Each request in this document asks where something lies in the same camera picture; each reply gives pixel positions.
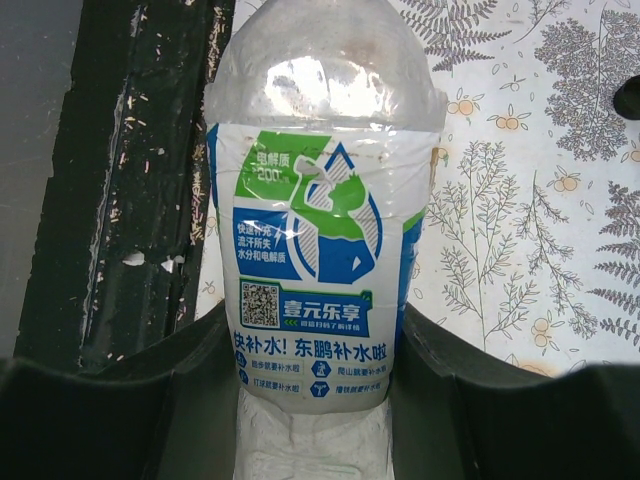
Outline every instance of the blue and white label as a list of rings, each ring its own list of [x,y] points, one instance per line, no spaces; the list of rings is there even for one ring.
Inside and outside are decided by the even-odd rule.
[[[210,131],[227,317],[244,388],[289,413],[382,402],[438,140]]]

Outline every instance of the clear plastic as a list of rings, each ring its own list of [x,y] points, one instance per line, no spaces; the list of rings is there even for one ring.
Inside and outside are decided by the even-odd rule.
[[[228,45],[205,118],[210,128],[441,132],[446,103],[387,0],[268,0]],[[236,480],[393,478],[388,400],[304,415],[242,391],[238,417]]]
[[[209,125],[440,132],[446,96],[387,0],[269,0],[206,89]]]

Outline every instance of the floral pattern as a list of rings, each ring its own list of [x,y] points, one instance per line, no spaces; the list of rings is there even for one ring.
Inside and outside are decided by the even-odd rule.
[[[390,2],[449,96],[409,301],[542,375],[640,362],[640,122],[611,104],[640,72],[640,3]],[[200,316],[224,296],[212,212]]]

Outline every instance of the gray surface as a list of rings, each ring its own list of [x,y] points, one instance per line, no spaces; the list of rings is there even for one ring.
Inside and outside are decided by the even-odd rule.
[[[11,355],[82,0],[0,0],[0,358]]]

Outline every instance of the leaf print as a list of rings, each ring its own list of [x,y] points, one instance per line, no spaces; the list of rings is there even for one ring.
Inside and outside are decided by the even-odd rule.
[[[587,366],[587,361],[586,360],[580,360],[578,363],[576,363],[573,367],[571,367],[569,369],[569,373],[573,373],[573,372],[577,372],[578,370],[582,370],[586,366]]]
[[[531,334],[533,335],[533,343],[536,347],[542,349],[542,356],[547,353],[547,348],[551,347],[556,352],[560,351],[560,348],[554,340],[552,340],[551,333],[553,329],[559,328],[564,325],[564,321],[553,322],[553,314],[551,310],[547,310],[546,318],[540,317],[533,322],[531,327]]]
[[[520,330],[539,294],[536,284],[523,281],[522,275],[514,272],[506,279],[517,241],[502,229],[513,214],[519,187],[515,177],[506,174],[504,157],[501,143],[472,142],[458,166],[462,180],[434,191],[425,216],[429,226],[453,243],[441,252],[445,302],[451,311],[472,313],[480,320],[485,351],[491,334],[502,332],[510,338],[508,329]],[[487,286],[501,287],[504,295],[495,316],[488,309],[496,296],[485,303]],[[495,317],[497,323],[491,326]]]
[[[533,32],[540,22],[548,15],[557,17],[562,13],[562,10],[566,10],[571,6],[571,0],[529,0],[531,2],[531,20],[532,27],[522,37],[513,43],[518,43],[524,40],[531,32]]]
[[[204,282],[204,287],[200,290],[202,293],[208,293],[209,295],[213,295],[216,293],[216,286],[214,285],[214,281]]]
[[[588,293],[604,298],[622,308],[628,315],[634,315],[637,310],[637,318],[640,320],[640,295],[634,293],[640,286],[640,190],[632,192],[627,187],[609,182],[609,195],[613,205],[606,210],[605,215],[612,222],[605,225],[600,234],[629,237],[629,240],[603,245],[597,251],[615,253],[625,260],[601,262],[593,268],[624,282],[633,292],[594,288]]]
[[[607,318],[600,322],[600,328],[605,332],[618,335],[620,338],[624,338],[625,341],[633,344],[634,347],[640,352],[640,327],[637,323],[631,325],[630,320],[622,322],[622,318],[618,317],[616,320]]]
[[[516,75],[513,76],[513,81],[511,82],[507,82],[504,85],[502,85],[500,87],[500,90],[504,90],[506,88],[510,89],[512,92],[517,92],[518,90],[520,90],[520,83],[524,82],[526,80],[526,78],[520,78],[518,79],[518,77]]]
[[[560,245],[551,234],[544,219],[553,224],[568,223],[569,218],[549,203],[547,194],[536,184],[537,172],[533,178],[533,195],[530,203],[520,205],[518,211],[523,217],[514,221],[516,236],[533,241],[534,251],[527,256],[529,273],[548,270],[552,285],[551,297],[558,315],[568,313],[569,324],[574,333],[585,339],[591,338],[597,326],[597,319],[591,315],[582,303],[574,300],[574,291],[579,291],[582,281],[578,275],[563,268],[563,263],[573,257],[573,247]]]
[[[553,175],[554,179],[547,183],[547,188],[553,186],[556,192],[573,192],[582,181],[579,173],[569,173],[560,165],[556,165],[556,171]]]
[[[640,149],[638,148],[638,143],[635,140],[631,140],[631,149],[622,156],[620,163],[624,163],[627,160],[632,160],[636,163],[640,163]]]
[[[447,104],[447,112],[451,115],[460,114],[464,117],[469,117],[476,110],[480,110],[480,100],[484,98],[484,93],[475,95],[470,98],[470,95],[465,95],[462,88],[458,89],[456,94],[456,100]]]
[[[501,117],[499,115],[491,115],[487,118],[487,122],[496,122],[496,127],[501,130],[518,130],[522,128],[523,130],[529,130],[529,126],[522,122],[525,118],[529,118],[531,116],[531,112],[520,113],[518,115],[515,114],[513,109],[513,104],[509,104],[508,113],[505,117]]]
[[[452,72],[464,62],[490,60],[495,57],[475,49],[511,33],[474,30],[498,5],[498,0],[400,0],[408,9],[400,15],[425,43],[425,53],[441,57],[433,71]]]
[[[510,365],[513,365],[514,367],[520,366],[520,362],[518,361],[518,359],[513,353],[509,355],[507,358],[505,358],[504,361]]]
[[[535,56],[560,76],[545,113],[554,125],[568,127],[557,145],[579,160],[610,160],[628,143],[625,121],[613,110],[611,98],[640,68],[640,17],[603,10],[598,32],[569,19],[550,25],[542,35],[543,46]]]

